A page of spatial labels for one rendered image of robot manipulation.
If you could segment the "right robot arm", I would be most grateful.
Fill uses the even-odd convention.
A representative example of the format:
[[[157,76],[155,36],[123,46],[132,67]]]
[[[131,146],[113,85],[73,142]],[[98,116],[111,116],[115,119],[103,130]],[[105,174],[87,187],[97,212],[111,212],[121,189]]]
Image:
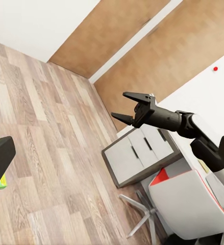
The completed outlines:
[[[221,137],[199,115],[192,112],[176,110],[175,112],[158,107],[155,97],[146,93],[124,92],[123,96],[132,99],[138,104],[135,106],[135,119],[133,116],[113,113],[112,117],[132,125],[136,129],[143,124],[151,125],[175,132],[191,140],[193,154],[205,162],[210,171],[224,185],[224,162],[218,154]]]

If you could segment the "jigsaw puzzle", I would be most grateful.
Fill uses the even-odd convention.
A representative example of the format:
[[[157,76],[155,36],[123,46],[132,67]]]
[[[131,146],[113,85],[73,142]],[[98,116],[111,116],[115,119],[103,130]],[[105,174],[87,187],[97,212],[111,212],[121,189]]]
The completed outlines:
[[[207,173],[209,173],[210,169],[209,169],[209,167],[205,164],[205,162],[202,161],[202,160],[199,160],[199,162],[200,162],[200,163],[202,164],[202,166],[205,168],[205,170],[207,171]]]

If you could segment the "toy box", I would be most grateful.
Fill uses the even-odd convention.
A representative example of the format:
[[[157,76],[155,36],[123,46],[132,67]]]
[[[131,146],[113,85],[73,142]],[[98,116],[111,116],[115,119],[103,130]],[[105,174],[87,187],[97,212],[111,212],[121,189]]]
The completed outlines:
[[[220,182],[220,180],[215,176],[213,172],[206,176],[206,180],[210,185],[218,203],[224,210],[224,185]]]

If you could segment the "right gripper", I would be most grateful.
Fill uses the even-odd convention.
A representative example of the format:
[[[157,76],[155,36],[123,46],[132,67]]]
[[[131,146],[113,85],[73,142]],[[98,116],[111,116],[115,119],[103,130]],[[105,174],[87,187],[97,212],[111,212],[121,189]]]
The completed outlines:
[[[143,124],[163,129],[168,124],[170,117],[169,110],[158,107],[155,101],[156,98],[153,95],[135,92],[124,92],[122,95],[143,105],[135,114],[135,119],[133,119],[133,116],[113,112],[112,117],[129,126],[132,125],[136,129],[140,128]]]

